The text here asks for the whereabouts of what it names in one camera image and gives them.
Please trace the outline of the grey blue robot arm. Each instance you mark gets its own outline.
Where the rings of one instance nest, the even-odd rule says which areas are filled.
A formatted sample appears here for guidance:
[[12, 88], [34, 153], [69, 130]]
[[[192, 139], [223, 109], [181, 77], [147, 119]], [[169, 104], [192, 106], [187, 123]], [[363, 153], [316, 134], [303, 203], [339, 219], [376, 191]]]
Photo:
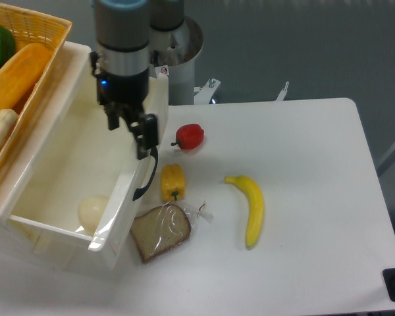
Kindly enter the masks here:
[[158, 120], [145, 113], [149, 91], [150, 32], [172, 31], [184, 21], [183, 1], [93, 1], [97, 51], [90, 53], [97, 102], [109, 130], [123, 119], [136, 141], [137, 158], [159, 143]]

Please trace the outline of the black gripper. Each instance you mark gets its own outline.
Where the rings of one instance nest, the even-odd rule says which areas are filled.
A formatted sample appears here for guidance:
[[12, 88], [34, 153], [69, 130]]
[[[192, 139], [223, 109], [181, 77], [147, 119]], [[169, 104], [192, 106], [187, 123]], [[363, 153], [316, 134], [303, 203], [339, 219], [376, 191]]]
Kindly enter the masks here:
[[147, 57], [139, 51], [93, 51], [90, 64], [97, 82], [97, 101], [104, 106], [108, 129], [119, 128], [120, 119], [124, 118], [136, 141], [136, 157], [146, 158], [148, 151], [159, 144], [157, 117], [144, 113], [143, 106], [149, 91]]

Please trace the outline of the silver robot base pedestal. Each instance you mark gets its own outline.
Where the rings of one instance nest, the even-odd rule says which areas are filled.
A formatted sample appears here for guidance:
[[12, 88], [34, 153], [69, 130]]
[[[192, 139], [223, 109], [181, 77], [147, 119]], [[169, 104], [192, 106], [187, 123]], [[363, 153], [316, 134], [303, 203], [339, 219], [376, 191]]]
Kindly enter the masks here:
[[186, 16], [179, 28], [150, 31], [150, 73], [169, 77], [169, 104], [194, 103], [195, 61], [203, 47], [203, 32]]

